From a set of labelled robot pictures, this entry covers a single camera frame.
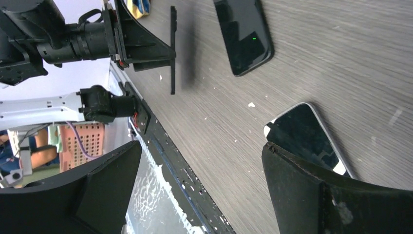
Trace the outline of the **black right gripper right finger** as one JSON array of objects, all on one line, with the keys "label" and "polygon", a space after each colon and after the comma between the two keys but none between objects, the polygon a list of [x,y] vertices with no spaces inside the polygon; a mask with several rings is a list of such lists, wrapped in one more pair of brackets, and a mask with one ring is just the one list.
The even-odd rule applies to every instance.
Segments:
[{"label": "black right gripper right finger", "polygon": [[268,142],[264,173],[282,234],[410,234],[412,191],[341,176]]}]

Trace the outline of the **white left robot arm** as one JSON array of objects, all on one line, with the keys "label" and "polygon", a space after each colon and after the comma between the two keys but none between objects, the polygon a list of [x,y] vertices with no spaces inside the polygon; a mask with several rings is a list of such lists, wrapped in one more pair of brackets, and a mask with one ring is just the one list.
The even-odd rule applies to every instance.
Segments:
[{"label": "white left robot arm", "polygon": [[137,72],[168,66],[175,88],[177,11],[170,8],[170,42],[141,25],[122,0],[102,2],[67,24],[52,0],[0,3],[0,83],[15,86],[48,74],[44,63],[110,58],[121,70]]}]

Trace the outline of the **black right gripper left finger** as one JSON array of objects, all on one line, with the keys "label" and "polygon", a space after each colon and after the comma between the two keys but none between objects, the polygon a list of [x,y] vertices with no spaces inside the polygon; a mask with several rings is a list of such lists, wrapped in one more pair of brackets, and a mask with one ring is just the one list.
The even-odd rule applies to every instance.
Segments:
[{"label": "black right gripper left finger", "polygon": [[141,144],[130,141],[23,188],[1,189],[1,233],[121,233],[141,154]]}]

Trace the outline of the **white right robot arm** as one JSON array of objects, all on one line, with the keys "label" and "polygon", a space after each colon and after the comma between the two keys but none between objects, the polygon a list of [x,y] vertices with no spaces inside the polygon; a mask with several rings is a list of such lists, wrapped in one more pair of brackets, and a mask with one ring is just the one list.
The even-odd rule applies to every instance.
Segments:
[{"label": "white right robot arm", "polygon": [[[135,95],[101,86],[67,95],[2,102],[0,127],[63,121],[109,122],[148,107]],[[264,173],[282,234],[410,234],[412,191],[354,179],[320,120],[305,102],[267,124]],[[3,234],[118,234],[142,147],[130,142],[96,160],[21,190],[2,189]]]}]

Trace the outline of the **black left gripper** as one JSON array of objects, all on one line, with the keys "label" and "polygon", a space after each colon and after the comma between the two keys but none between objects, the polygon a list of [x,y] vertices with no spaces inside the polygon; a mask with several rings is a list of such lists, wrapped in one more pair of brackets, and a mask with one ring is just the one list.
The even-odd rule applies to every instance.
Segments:
[{"label": "black left gripper", "polygon": [[134,71],[170,67],[171,95],[175,94],[175,33],[177,11],[170,7],[170,45],[141,25],[122,0],[102,2],[102,17],[109,48],[109,55],[121,70],[133,65]]}]

